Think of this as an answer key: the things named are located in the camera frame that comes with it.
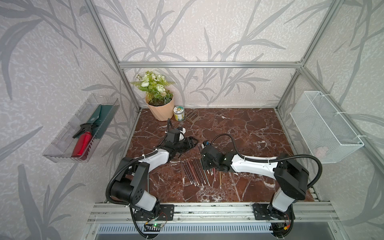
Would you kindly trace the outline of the teal capped pencil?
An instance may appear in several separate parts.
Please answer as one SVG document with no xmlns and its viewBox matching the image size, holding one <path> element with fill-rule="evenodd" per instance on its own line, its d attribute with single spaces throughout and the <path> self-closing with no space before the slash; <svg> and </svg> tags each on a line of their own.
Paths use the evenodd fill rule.
<svg viewBox="0 0 384 240">
<path fill-rule="evenodd" d="M 206 173 L 206 171 L 204 170 L 204 167 L 203 167 L 203 164 L 202 164 L 202 163 L 201 163 L 201 166 L 202 166 L 203 174 L 204 174 L 204 176 L 205 176 L 205 180 L 206 180 L 208 186 L 211 186 L 211 184 L 210 184 L 210 182 L 209 182 L 209 179 L 208 179 L 208 176 L 207 176 L 207 173 Z"/>
</svg>

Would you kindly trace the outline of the black capped pencil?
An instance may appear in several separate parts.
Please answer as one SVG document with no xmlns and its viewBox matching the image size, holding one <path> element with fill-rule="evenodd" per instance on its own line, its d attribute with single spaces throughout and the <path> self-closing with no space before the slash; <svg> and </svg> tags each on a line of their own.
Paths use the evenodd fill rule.
<svg viewBox="0 0 384 240">
<path fill-rule="evenodd" d="M 204 179 L 203 179 L 202 175 L 200 174 L 199 168 L 198 168 L 198 166 L 194 160 L 192 160 L 192 164 L 194 165 L 194 168 L 195 168 L 197 176 L 201 182 L 201 185 L 204 186 Z"/>
</svg>

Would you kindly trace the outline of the red capped pencil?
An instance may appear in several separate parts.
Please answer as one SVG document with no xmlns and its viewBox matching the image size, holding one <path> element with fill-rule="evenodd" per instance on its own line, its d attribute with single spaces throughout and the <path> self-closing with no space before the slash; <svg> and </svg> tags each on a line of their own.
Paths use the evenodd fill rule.
<svg viewBox="0 0 384 240">
<path fill-rule="evenodd" d="M 197 175 L 197 172 L 196 172 L 196 169 L 195 169 L 193 163 L 190 160 L 188 160 L 187 163 L 189 165 L 192 176 L 194 177 L 194 181 L 195 181 L 196 185 L 200 186 L 200 179 L 199 179 L 199 176 Z"/>
</svg>

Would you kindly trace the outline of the dark blue pencil thin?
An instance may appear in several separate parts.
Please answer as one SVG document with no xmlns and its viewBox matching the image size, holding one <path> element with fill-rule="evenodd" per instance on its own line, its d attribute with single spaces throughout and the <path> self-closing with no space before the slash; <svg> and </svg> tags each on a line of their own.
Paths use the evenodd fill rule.
<svg viewBox="0 0 384 240">
<path fill-rule="evenodd" d="M 180 162 L 181 162 L 182 168 L 185 171 L 185 174 L 186 174 L 188 180 L 190 181 L 191 185 L 194 185 L 194 182 L 192 181 L 192 179 L 189 175 L 189 172 L 187 171 L 187 168 L 184 166 L 184 163 L 182 161 L 180 161 Z"/>
</svg>

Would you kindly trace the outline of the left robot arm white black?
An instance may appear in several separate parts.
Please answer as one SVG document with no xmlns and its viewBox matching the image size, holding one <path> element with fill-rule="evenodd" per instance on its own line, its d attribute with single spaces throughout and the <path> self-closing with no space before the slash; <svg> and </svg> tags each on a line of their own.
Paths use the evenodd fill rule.
<svg viewBox="0 0 384 240">
<path fill-rule="evenodd" d="M 198 144 L 196 138 L 187 137 L 185 133 L 185 128 L 173 128 L 171 120 L 168 120 L 165 136 L 152 152 L 136 158 L 123 158 L 107 184 L 106 200 L 112 204 L 157 213 L 160 201 L 146 191 L 147 178 L 151 171 Z"/>
</svg>

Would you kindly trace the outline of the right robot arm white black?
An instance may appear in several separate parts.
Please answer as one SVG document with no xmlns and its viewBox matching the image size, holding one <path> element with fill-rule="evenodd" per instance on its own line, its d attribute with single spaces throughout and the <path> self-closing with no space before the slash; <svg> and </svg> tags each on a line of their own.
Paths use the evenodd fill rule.
<svg viewBox="0 0 384 240">
<path fill-rule="evenodd" d="M 269 203 L 269 212 L 285 213 L 291 204 L 306 199 L 309 172 L 296 159 L 282 157 L 241 157 L 236 152 L 223 154 L 212 145 L 201 150 L 204 170 L 220 172 L 250 173 L 274 179 L 279 188 Z"/>
</svg>

